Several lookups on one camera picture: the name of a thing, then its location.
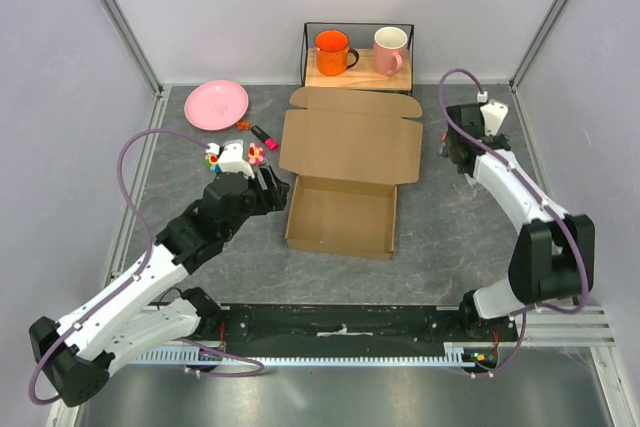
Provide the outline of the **brown cardboard box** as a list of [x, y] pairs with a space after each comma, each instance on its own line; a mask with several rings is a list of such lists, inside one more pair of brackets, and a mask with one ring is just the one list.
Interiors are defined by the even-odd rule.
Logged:
[[279, 154], [296, 176], [287, 246], [391, 259], [398, 188], [420, 174], [421, 105], [405, 94], [311, 86], [290, 104]]

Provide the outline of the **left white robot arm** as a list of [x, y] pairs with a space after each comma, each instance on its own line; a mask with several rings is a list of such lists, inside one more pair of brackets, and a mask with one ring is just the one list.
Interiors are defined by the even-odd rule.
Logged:
[[29, 397], [36, 405], [40, 375], [55, 399], [76, 407], [94, 397], [135, 357], [171, 340], [193, 335], [208, 340], [219, 329], [220, 311], [200, 288], [190, 289], [155, 313], [138, 313], [220, 254], [253, 216], [283, 210], [290, 190], [269, 165], [221, 172], [151, 241], [148, 250], [94, 298], [58, 320], [42, 316], [28, 330], [36, 368]]

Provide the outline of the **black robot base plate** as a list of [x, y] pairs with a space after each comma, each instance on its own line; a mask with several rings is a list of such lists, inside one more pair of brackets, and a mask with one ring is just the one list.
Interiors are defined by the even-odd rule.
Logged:
[[232, 344], [276, 337], [348, 336], [428, 342], [514, 342], [507, 317], [466, 324], [457, 307], [432, 305], [228, 304], [205, 318], [195, 335]]

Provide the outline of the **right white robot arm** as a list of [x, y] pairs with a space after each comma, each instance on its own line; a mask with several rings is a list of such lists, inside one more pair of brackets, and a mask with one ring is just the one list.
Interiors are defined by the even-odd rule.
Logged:
[[594, 223], [554, 202], [521, 167], [499, 131], [507, 106], [469, 103], [444, 111], [445, 156], [493, 196], [518, 234], [505, 278], [464, 295], [460, 333], [481, 340], [495, 318], [550, 307], [554, 299], [586, 299], [594, 285]]

